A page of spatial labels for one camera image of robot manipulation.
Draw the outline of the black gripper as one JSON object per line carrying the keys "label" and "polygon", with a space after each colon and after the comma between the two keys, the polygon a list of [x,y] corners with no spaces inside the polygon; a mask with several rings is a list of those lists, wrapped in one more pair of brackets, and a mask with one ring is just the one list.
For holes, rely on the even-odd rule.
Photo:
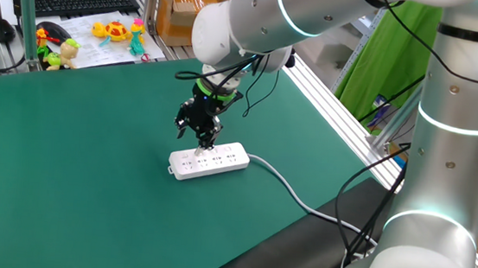
{"label": "black gripper", "polygon": [[195,156],[202,155],[205,150],[211,150],[221,133],[222,125],[214,121],[216,113],[226,108],[226,102],[209,98],[199,87],[193,88],[193,98],[181,103],[175,117],[177,138],[180,139],[188,125],[196,131],[198,147]]}

